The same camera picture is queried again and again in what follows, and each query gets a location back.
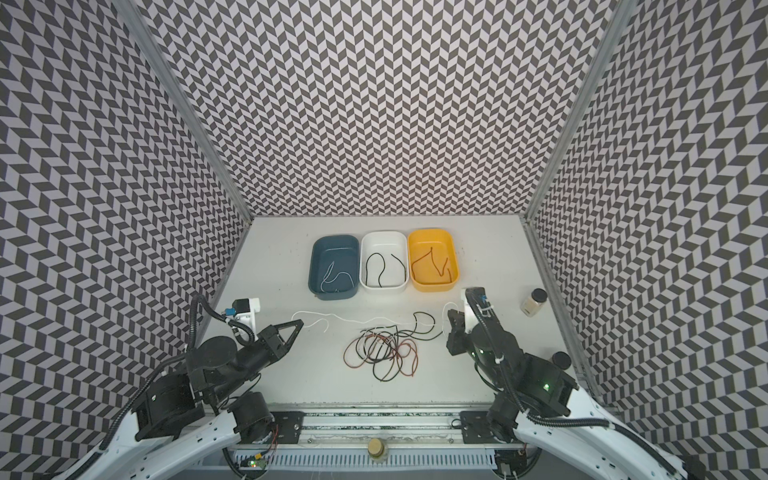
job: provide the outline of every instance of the yellow tray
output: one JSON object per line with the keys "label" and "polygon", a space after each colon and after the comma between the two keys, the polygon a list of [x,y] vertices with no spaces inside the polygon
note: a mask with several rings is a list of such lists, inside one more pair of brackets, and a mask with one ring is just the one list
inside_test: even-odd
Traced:
{"label": "yellow tray", "polygon": [[420,292],[445,292],[458,281],[453,239],[443,229],[427,228],[411,232],[408,235],[408,257],[413,286]]}

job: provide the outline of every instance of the patterned wall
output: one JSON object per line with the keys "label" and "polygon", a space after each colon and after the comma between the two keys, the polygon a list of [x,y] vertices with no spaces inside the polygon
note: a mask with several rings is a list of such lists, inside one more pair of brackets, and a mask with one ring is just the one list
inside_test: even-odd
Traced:
{"label": "patterned wall", "polygon": [[137,2],[255,215],[364,215],[524,211],[616,0]]}
{"label": "patterned wall", "polygon": [[645,0],[536,227],[606,392],[768,478],[768,1]]}
{"label": "patterned wall", "polygon": [[84,455],[244,222],[108,0],[0,5],[0,477]]}

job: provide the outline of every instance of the black bottle cap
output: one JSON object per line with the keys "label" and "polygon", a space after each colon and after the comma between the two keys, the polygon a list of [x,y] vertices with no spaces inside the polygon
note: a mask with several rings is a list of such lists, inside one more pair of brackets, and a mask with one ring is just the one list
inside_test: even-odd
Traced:
{"label": "black bottle cap", "polygon": [[552,363],[561,370],[571,367],[571,357],[566,352],[557,352],[552,356]]}
{"label": "black bottle cap", "polygon": [[539,303],[544,303],[547,301],[547,293],[544,289],[537,288],[531,292],[531,298]]}

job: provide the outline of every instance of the blue plastic bin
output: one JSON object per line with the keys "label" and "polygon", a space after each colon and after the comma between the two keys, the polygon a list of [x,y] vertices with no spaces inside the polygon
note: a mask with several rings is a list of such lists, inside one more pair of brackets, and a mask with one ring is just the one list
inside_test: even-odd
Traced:
{"label": "blue plastic bin", "polygon": [[315,242],[310,261],[310,291],[321,300],[344,300],[357,293],[360,242],[352,235],[331,235]]}

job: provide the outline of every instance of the table surface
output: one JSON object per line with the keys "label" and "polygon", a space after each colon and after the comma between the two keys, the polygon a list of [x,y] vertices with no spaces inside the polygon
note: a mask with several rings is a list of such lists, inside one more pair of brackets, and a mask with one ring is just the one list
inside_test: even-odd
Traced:
{"label": "table surface", "polygon": [[[375,295],[359,288],[353,298],[334,301],[319,300],[309,291],[312,246],[320,237],[348,233],[362,239],[366,233],[376,230],[398,230],[407,236],[419,228],[443,228],[453,236],[461,276],[452,290],[422,293],[409,283],[405,292],[391,296]],[[383,316],[409,324],[399,328],[412,328],[413,312],[424,311],[436,318],[434,331],[438,332],[443,306],[447,302],[461,305],[461,288],[467,286],[485,287],[502,326],[517,337],[525,352],[549,358],[557,351],[567,351],[548,304],[533,318],[520,310],[526,296],[534,288],[542,287],[542,282],[520,219],[515,215],[257,218],[224,287],[217,311],[231,306],[233,300],[259,297],[259,329],[287,322],[300,310],[335,313],[358,322]],[[450,330],[445,316],[446,336],[418,342],[416,374],[413,377],[399,375],[391,382],[376,380],[370,365],[350,369],[342,359],[345,347],[362,328],[391,323],[378,319],[360,325],[335,317],[328,317],[327,323],[325,320],[314,323],[319,318],[322,317],[310,313],[294,316],[304,321],[304,329],[291,351],[262,371],[263,378],[256,388],[268,403],[472,405],[493,401],[493,391],[480,380],[470,358],[450,356],[445,348]],[[232,332],[223,323],[212,320],[204,339],[219,335],[232,336]],[[381,372],[386,371],[389,364],[383,367],[378,367],[382,368]]]}

